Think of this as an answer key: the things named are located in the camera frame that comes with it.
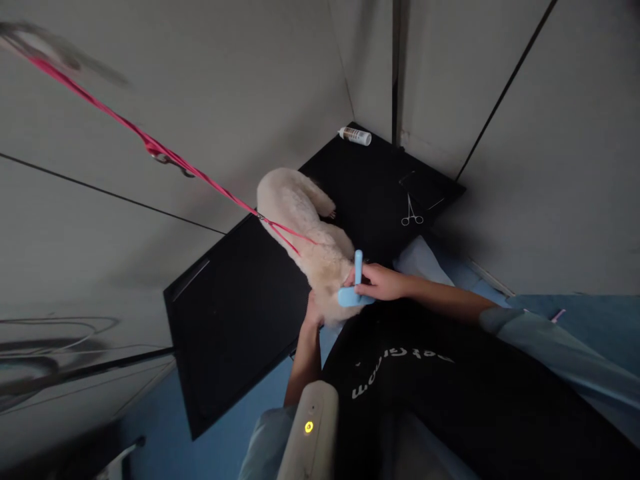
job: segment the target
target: white device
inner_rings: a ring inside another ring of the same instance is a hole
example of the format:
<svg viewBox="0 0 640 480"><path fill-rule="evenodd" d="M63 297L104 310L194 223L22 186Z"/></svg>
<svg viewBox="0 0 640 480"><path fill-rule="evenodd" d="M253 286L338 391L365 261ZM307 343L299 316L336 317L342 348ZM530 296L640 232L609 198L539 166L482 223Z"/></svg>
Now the white device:
<svg viewBox="0 0 640 480"><path fill-rule="evenodd" d="M322 380L302 390L277 480L331 480L338 392Z"/></svg>

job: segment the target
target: white fluffy dog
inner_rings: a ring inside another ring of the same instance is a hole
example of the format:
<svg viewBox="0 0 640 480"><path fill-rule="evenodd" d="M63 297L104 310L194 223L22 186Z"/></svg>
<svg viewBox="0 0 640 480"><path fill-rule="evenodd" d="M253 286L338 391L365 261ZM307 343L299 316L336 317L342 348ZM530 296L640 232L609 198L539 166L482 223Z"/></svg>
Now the white fluffy dog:
<svg viewBox="0 0 640 480"><path fill-rule="evenodd" d="M326 325L334 326L362 310L362 307L344 308L338 304L338 290L353 267L354 250L344 230L320 220L320 216L335 216L335 204L326 193L298 170L276 169L266 174L258 185L258 212L316 242L314 245L280 230L300 252L298 255L263 223L307 276Z"/></svg>

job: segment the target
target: black table surface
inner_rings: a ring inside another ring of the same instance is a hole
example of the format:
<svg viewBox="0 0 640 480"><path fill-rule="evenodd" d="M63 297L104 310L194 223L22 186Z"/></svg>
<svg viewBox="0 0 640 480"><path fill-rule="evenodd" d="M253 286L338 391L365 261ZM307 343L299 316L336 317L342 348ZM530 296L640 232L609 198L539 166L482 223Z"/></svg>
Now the black table surface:
<svg viewBox="0 0 640 480"><path fill-rule="evenodd" d="M386 265L465 190L375 135L368 147L336 137L300 171L334 200L335 223L354 246ZM412 171L444 200L428 211L412 202L425 222L402 226L399 181ZM308 293L305 276L251 215L165 290L194 439L292 352Z"/></svg>

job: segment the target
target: brush handle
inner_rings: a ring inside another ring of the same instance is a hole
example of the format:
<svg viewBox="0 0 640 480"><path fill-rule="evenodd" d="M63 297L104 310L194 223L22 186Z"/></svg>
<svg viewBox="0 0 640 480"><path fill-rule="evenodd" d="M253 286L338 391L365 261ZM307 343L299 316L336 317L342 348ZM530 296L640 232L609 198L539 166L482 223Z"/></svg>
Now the brush handle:
<svg viewBox="0 0 640 480"><path fill-rule="evenodd" d="M355 251L355 284L362 283L362 250Z"/></svg>

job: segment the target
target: blue cloth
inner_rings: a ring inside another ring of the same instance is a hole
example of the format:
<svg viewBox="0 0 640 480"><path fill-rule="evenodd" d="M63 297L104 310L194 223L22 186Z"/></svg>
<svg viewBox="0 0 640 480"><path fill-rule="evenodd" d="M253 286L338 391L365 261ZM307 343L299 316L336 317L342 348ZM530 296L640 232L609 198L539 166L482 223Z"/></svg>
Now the blue cloth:
<svg viewBox="0 0 640 480"><path fill-rule="evenodd" d="M606 360L558 325L522 310L482 312L480 326L540 361L565 380L640 448L640 379ZM295 407L265 412L253 432L240 479L275 479ZM417 418L402 415L391 478L476 479L477 476Z"/></svg>

